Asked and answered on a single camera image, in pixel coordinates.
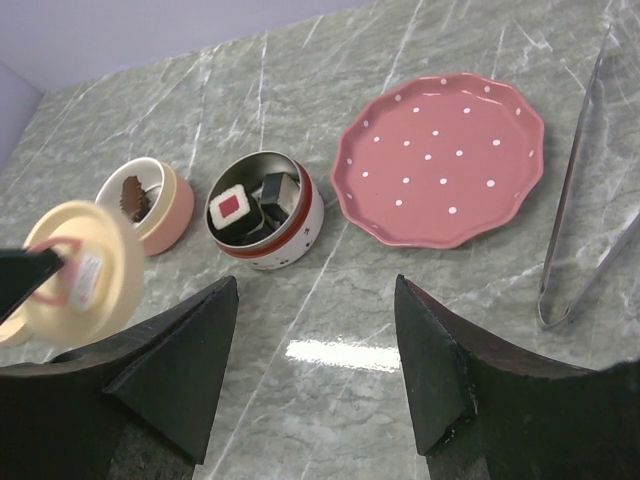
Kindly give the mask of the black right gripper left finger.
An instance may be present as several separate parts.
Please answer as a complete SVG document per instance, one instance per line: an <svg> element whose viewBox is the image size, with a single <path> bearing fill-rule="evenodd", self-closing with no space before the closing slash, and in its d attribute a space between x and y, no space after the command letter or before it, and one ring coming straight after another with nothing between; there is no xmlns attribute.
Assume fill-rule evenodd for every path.
<svg viewBox="0 0 640 480"><path fill-rule="evenodd" d="M189 479L206 457L238 312L222 278L51 361L1 371L5 479Z"/></svg>

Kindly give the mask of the sushi roll red centre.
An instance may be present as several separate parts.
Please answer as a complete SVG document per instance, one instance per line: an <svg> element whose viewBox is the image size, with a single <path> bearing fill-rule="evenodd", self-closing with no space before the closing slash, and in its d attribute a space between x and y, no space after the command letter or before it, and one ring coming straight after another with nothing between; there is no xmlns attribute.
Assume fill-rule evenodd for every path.
<svg viewBox="0 0 640 480"><path fill-rule="evenodd" d="M209 215L215 236L233 243L256 229L263 215L255 198L242 184L236 184L209 202Z"/></svg>

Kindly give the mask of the brown ridged food piece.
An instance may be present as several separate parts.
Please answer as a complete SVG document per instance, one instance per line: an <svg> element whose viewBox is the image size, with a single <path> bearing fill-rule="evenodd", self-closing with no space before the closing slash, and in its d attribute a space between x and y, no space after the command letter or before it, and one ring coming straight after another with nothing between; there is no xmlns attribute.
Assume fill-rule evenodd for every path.
<svg viewBox="0 0 640 480"><path fill-rule="evenodd" d="M150 211L150 201L137 176L128 176L122 183L120 208L132 223L141 222Z"/></svg>

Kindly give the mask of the cream lid with label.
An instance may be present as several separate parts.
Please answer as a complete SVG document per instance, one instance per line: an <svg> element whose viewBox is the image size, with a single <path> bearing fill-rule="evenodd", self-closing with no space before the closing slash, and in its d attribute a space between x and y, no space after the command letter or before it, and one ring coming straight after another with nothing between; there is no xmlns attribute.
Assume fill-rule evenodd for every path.
<svg viewBox="0 0 640 480"><path fill-rule="evenodd" d="M3 316L1 343L31 336L68 347L116 334L133 315L144 287L145 253L119 211L69 201L47 212L23 247L30 256L49 249L61 261Z"/></svg>

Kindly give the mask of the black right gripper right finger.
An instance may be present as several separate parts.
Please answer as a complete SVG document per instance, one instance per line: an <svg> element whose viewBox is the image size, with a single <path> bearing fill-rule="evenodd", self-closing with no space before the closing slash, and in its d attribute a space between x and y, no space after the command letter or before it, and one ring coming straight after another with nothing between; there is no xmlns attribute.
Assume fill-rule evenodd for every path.
<svg viewBox="0 0 640 480"><path fill-rule="evenodd" d="M589 370L514 345L403 276L397 344L434 479L635 479L639 365Z"/></svg>

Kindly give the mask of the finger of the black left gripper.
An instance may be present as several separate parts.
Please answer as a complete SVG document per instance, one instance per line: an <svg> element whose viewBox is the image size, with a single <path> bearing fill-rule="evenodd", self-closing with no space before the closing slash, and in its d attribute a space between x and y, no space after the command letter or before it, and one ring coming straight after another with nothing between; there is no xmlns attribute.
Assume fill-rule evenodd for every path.
<svg viewBox="0 0 640 480"><path fill-rule="evenodd" d="M65 261L52 249L29 252L2 249L0 254L0 314L4 323Z"/></svg>

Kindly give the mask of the sushi roll white top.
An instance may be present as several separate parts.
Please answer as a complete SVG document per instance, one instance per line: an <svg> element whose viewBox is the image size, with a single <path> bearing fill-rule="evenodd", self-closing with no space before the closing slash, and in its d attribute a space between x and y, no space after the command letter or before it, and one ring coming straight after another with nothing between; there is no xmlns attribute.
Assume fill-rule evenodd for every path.
<svg viewBox="0 0 640 480"><path fill-rule="evenodd" d="M295 211L300 196L299 184L287 173L264 177L259 205L271 219L285 222Z"/></svg>

